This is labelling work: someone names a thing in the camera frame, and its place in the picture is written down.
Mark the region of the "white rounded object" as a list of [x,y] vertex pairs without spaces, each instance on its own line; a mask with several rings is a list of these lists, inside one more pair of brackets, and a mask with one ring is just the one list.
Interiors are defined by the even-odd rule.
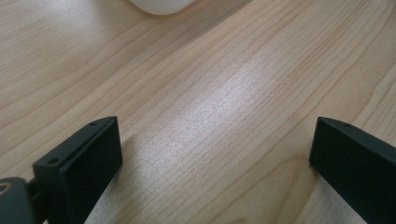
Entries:
[[153,15],[170,15],[188,7],[196,0],[129,0],[144,12]]

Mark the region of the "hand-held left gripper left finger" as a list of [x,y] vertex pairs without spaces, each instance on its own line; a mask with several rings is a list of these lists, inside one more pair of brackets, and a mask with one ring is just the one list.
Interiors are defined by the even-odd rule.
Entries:
[[118,119],[95,120],[33,164],[49,224],[84,224],[122,165]]

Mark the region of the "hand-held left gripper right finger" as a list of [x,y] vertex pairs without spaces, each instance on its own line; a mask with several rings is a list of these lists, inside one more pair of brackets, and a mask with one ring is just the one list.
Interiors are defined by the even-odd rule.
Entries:
[[320,117],[309,162],[368,224],[396,224],[396,147]]

